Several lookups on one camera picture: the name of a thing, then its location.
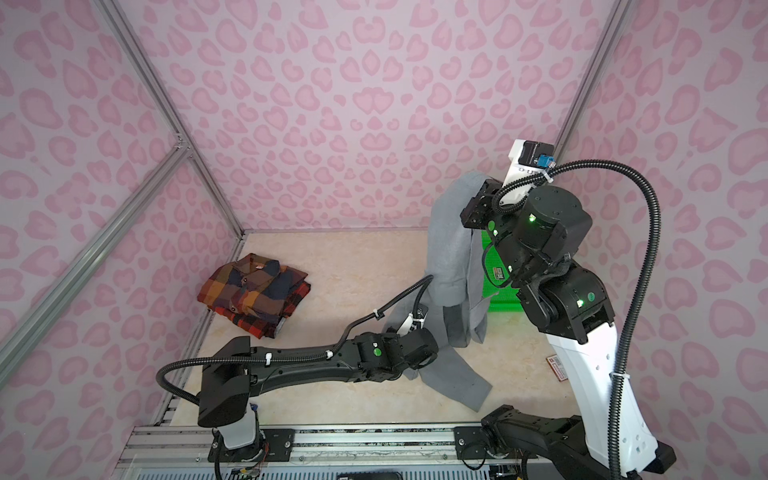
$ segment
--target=clothing label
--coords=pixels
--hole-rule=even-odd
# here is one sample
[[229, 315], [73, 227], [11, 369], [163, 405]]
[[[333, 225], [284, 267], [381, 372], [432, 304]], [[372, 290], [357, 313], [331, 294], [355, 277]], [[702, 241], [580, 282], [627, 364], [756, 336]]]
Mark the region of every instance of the clothing label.
[[552, 372], [558, 377], [559, 381], [564, 382], [568, 380], [568, 374], [565, 373], [563, 363], [557, 355], [548, 356], [547, 363], [549, 363], [549, 368], [552, 369]]
[[275, 327], [275, 336], [277, 336], [277, 334], [280, 333], [280, 329], [283, 328], [283, 324], [285, 322], [286, 322], [286, 317], [283, 317], [280, 319], [280, 323], [278, 323], [277, 326]]

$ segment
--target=cable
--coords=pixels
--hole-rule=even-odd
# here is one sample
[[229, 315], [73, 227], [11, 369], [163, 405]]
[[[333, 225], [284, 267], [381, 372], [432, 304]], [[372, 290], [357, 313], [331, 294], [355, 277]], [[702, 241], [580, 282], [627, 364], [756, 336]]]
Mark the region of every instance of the cable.
[[[395, 298], [387, 302], [383, 307], [378, 309], [375, 313], [369, 313], [363, 318], [357, 319], [354, 322], [350, 323], [348, 326], [346, 326], [346, 328], [344, 329], [344, 332], [341, 335], [341, 338], [339, 339], [338, 342], [336, 342], [336, 344], [333, 345], [333, 347], [331, 347], [330, 351], [333, 353], [333, 355], [336, 355], [339, 352], [339, 350], [341, 350], [342, 346], [344, 345], [344, 342], [349, 336], [349, 332], [351, 332], [353, 328], [355, 328], [361, 323], [367, 322], [372, 318], [377, 318], [377, 319], [383, 318], [384, 317], [383, 312], [385, 312], [386, 310], [389, 310], [393, 305], [395, 305], [400, 300], [410, 295], [417, 288], [421, 287], [422, 290], [419, 293], [420, 294], [424, 293], [424, 290], [426, 289], [426, 287], [429, 285], [430, 282], [432, 282], [432, 278], [434, 278], [432, 275], [425, 276], [418, 282], [409, 286], [407, 289], [398, 293], [397, 296], [395, 296]], [[418, 306], [418, 300], [421, 299], [421, 296], [418, 295], [416, 299], [417, 299], [416, 305]], [[328, 357], [327, 354], [325, 353], [308, 355], [308, 356], [274, 356], [272, 357], [270, 362], [271, 363], [319, 362], [320, 360], [325, 360], [328, 358], [330, 357]], [[187, 400], [188, 402], [191, 402], [195, 405], [200, 405], [200, 398], [174, 385], [173, 383], [168, 382], [165, 376], [169, 372], [172, 372], [174, 370], [183, 369], [183, 368], [187, 368], [195, 365], [210, 365], [210, 364], [248, 365], [251, 363], [266, 363], [266, 359], [258, 359], [258, 358], [253, 358], [249, 356], [230, 356], [230, 357], [206, 356], [206, 357], [200, 357], [196, 359], [178, 360], [177, 362], [171, 362], [166, 366], [161, 367], [157, 371], [157, 375], [155, 375], [154, 379], [155, 381], [157, 381], [157, 384], [160, 385], [160, 387], [163, 390], [170, 392], [175, 396], [181, 399]]]
[[488, 252], [491, 250], [492, 247], [493, 247], [493, 242], [489, 243], [488, 246], [485, 249], [483, 249], [480, 263], [482, 264], [482, 271], [483, 273], [485, 273], [485, 279], [488, 281], [488, 283], [495, 286], [496, 288], [501, 289], [509, 285], [509, 283], [512, 281], [512, 277], [508, 276], [506, 280], [504, 280], [498, 285], [496, 284], [496, 282], [491, 280], [491, 276], [488, 274], [488, 267], [485, 265], [485, 258], [488, 256]]
[[528, 450], [525, 450], [520, 459], [520, 478], [522, 478], [522, 480], [528, 480], [528, 457], [530, 456], [531, 453]]
[[422, 287], [419, 289], [419, 292], [416, 294], [416, 300], [413, 301], [413, 309], [411, 311], [411, 314], [414, 318], [416, 318], [416, 314], [419, 311], [419, 303], [422, 301], [422, 295], [424, 295], [424, 292], [427, 290], [427, 287], [432, 282], [432, 279], [435, 278], [433, 275], [427, 275], [419, 282], [424, 282], [422, 284]]
[[468, 464], [467, 461], [462, 458], [462, 463], [464, 464], [464, 466], [466, 468], [469, 468], [470, 470], [473, 470], [473, 471], [478, 471], [480, 468], [482, 468], [483, 465], [485, 465], [485, 460], [488, 459], [488, 451], [485, 449], [487, 445], [485, 443], [480, 443], [480, 442], [468, 443], [467, 446], [462, 449], [462, 457], [464, 456], [463, 454], [464, 454], [464, 451], [466, 449], [468, 449], [469, 447], [472, 447], [472, 446], [476, 446], [476, 445], [482, 445], [482, 462], [480, 462], [480, 465], [472, 466], [472, 465]]
[[216, 432], [216, 455], [214, 455], [214, 475], [216, 476], [216, 480], [223, 480], [221, 478], [221, 450], [223, 449], [224, 445], [224, 437], [221, 435], [220, 432]]
[[[659, 207], [659, 200], [656, 197], [656, 192], [650, 185], [650, 182], [647, 180], [647, 178], [643, 177], [643, 175], [634, 168], [615, 161], [599, 159], [579, 160], [559, 165], [550, 170], [549, 175], [550, 177], [555, 177], [556, 175], [581, 168], [602, 168], [605, 170], [618, 172], [625, 177], [628, 177], [640, 188], [640, 191], [645, 197], [645, 201], [648, 205], [648, 216], [650, 218], [648, 246], [645, 252], [645, 258], [643, 260], [643, 266], [640, 268], [640, 276], [637, 280], [637, 287], [634, 289], [632, 302], [630, 303], [629, 310], [627, 311], [627, 318], [624, 321], [624, 328], [621, 329], [621, 335], [619, 337], [618, 345], [616, 348], [614, 374], [611, 376], [611, 404], [608, 409], [607, 435], [608, 468], [611, 470], [611, 480], [621, 480], [619, 418], [621, 417], [621, 395], [624, 391], [624, 374], [627, 372], [627, 357], [629, 356], [629, 347], [632, 341], [632, 334], [634, 332], [635, 324], [637, 323], [637, 317], [640, 314], [640, 308], [643, 305], [643, 300], [645, 300], [645, 294], [648, 290], [648, 283], [650, 282], [650, 274], [654, 269], [656, 255], [658, 254], [659, 239], [661, 236], [661, 210]], [[496, 213], [504, 214], [510, 213], [510, 211], [519, 210], [521, 206], [518, 205], [521, 202], [518, 202], [512, 206], [502, 207], [502, 197], [517, 187], [522, 187], [523, 185], [533, 183], [539, 184], [539, 182], [542, 181], [546, 181], [544, 175], [534, 174], [529, 177], [515, 180], [514, 182], [505, 185], [493, 197], [491, 202], [493, 211]]]

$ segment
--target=folded plaid shirt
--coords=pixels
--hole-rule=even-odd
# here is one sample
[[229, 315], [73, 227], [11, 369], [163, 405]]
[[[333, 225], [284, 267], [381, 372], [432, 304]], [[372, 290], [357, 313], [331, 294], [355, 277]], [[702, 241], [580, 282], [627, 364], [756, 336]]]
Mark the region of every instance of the folded plaid shirt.
[[249, 253], [221, 266], [206, 280], [197, 300], [256, 338], [274, 338], [310, 292], [306, 273]]

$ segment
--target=marble floor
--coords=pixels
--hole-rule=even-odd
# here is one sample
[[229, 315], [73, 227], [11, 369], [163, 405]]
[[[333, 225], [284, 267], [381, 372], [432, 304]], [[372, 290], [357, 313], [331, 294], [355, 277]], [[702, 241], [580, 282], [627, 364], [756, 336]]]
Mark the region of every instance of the marble floor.
[[[252, 233], [243, 248], [309, 273], [309, 296], [276, 339], [251, 337], [251, 345], [303, 347], [338, 340], [351, 321], [381, 306], [422, 277], [425, 230], [373, 232]], [[371, 320], [352, 331], [380, 331]], [[210, 326], [200, 356], [213, 355], [235, 336], [248, 335], [222, 316]], [[532, 415], [578, 414], [571, 386], [558, 382], [546, 357], [554, 352], [522, 313], [489, 313], [483, 344], [458, 349], [492, 385], [479, 412], [405, 377], [394, 382], [318, 382], [274, 390], [251, 402], [264, 425], [390, 422], [461, 422], [481, 419], [502, 404]], [[200, 367], [185, 389], [200, 390]], [[196, 425], [197, 407], [182, 401], [171, 425]]]

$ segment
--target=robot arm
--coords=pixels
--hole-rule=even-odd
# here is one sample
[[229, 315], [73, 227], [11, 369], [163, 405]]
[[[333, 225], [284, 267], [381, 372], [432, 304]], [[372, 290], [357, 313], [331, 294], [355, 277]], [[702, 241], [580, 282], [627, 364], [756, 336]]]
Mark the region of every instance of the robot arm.
[[[505, 185], [550, 167], [551, 151], [551, 145], [516, 141]], [[542, 455], [565, 478], [610, 478], [607, 425], [617, 352], [614, 311], [598, 276], [573, 260], [592, 219], [575, 195], [550, 185], [533, 190], [527, 185], [504, 194], [500, 204], [507, 207], [498, 210], [507, 213], [499, 213], [492, 201], [501, 188], [498, 180], [487, 180], [462, 211], [462, 223], [488, 231], [511, 286], [518, 288], [523, 310], [562, 361], [581, 416], [544, 419], [506, 406], [483, 424], [496, 439], [496, 453], [521, 449]], [[650, 433], [628, 376], [623, 381], [621, 474], [631, 477], [644, 469], [662, 473], [674, 462], [674, 451]]]
[[334, 346], [269, 349], [250, 346], [250, 337], [229, 341], [214, 358], [242, 357], [253, 363], [209, 363], [203, 367], [197, 424], [218, 429], [227, 457], [251, 460], [261, 451], [259, 423], [249, 397], [311, 382], [383, 382], [405, 369], [420, 369], [437, 356], [438, 347], [427, 329], [397, 333], [362, 333]]

